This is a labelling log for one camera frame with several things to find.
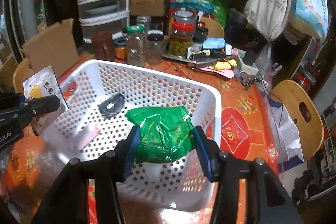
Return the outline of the white cartoon snack packet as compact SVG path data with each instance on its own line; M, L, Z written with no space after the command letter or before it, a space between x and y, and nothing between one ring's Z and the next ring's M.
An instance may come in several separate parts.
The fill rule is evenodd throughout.
M25 80L23 90L26 100L32 104L31 126L37 135L42 135L54 120L68 110L52 66Z

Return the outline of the white foam roll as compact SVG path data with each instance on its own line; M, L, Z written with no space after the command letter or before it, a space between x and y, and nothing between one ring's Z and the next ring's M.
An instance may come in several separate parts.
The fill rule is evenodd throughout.
M98 134L100 129L95 124L88 124L76 135L74 146L78 150L82 150L87 146Z

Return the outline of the green foil snack bag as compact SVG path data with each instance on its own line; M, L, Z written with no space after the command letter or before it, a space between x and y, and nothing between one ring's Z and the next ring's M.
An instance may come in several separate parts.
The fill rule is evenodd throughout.
M194 126L184 106L138 107L125 116L140 128L137 164L174 162L195 148Z

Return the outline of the black patterned soft roll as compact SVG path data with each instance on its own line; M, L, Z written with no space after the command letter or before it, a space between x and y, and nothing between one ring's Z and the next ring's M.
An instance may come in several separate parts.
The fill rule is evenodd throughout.
M104 119L110 119L115 117L123 109L124 105L125 97L123 94L118 93L99 104L98 109Z

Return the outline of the left wooden chair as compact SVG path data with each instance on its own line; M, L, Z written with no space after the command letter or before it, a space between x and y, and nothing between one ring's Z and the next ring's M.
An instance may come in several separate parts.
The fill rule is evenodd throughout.
M28 58L24 58L19 63L13 74L13 87L15 92L23 94L23 83L34 74L35 73L30 67Z

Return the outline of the wooden chair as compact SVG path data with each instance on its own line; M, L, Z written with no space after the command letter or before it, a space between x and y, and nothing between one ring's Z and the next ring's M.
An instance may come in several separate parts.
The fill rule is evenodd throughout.
M19 63L13 74L13 87L15 92L23 94L23 83L34 74L35 73L30 67L28 58L24 58Z
M271 98L284 104L298 128L303 161L311 159L321 147L321 117L304 89L292 80L283 80L271 90Z

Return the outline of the red floral tablecloth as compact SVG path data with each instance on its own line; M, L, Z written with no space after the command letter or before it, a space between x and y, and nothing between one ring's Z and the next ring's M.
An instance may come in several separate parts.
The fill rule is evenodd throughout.
M75 70L62 77L62 82ZM277 155L269 128L265 102L256 86L244 88L234 79L208 75L186 69L181 64L163 61L153 71L167 73L210 85L222 97L221 135L218 143L222 149L241 159L262 157L276 167ZM44 194L66 162L62 162L54 147L43 136L37 137L26 128L25 137L12 149L5 181L14 201L25 208L31 217ZM123 215L127 223L208 223L217 185L205 207L196 211L182 211L155 206L120 195Z

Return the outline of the blue white bag on chair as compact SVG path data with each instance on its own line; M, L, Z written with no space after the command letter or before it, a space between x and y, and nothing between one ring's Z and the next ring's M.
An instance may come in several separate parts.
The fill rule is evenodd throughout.
M299 130L284 104L269 97L267 100L277 167L283 173L304 162Z

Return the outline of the brown wooden cup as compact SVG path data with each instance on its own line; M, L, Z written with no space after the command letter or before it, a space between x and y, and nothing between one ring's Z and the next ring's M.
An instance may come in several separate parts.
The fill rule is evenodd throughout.
M95 58L104 61L115 61L112 34L108 31L91 36Z

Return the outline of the right wooden chair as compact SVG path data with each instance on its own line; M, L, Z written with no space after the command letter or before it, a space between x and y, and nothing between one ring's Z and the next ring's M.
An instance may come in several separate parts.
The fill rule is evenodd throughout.
M303 161L311 159L321 147L321 117L304 89L292 80L283 80L271 90L271 98L284 104L298 128Z

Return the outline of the orange jar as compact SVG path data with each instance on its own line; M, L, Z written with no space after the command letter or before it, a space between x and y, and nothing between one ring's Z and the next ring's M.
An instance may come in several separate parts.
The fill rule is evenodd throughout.
M116 59L126 60L126 40L124 38L116 39L114 42L114 54Z

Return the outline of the green lid glass jar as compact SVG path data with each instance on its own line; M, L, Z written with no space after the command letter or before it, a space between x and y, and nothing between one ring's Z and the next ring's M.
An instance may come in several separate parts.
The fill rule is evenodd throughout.
M137 67L143 67L144 55L144 31L143 25L128 26L123 33L126 40L127 63Z

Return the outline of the black lid glass jar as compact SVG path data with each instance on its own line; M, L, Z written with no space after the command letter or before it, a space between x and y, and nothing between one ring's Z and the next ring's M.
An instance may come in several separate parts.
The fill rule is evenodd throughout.
M149 64L159 64L162 61L163 34L148 34L146 41L146 61Z

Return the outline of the red lid glass jar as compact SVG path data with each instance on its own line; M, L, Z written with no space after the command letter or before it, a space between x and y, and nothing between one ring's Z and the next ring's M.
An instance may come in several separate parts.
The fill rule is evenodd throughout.
M169 33L168 54L175 57L187 57L193 42L198 16L187 10L173 12L173 22Z

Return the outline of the blue illustrated tote bag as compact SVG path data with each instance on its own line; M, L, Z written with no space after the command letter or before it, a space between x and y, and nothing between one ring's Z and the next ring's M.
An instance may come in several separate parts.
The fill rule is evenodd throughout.
M327 0L292 0L289 21L299 32L324 42L329 24Z

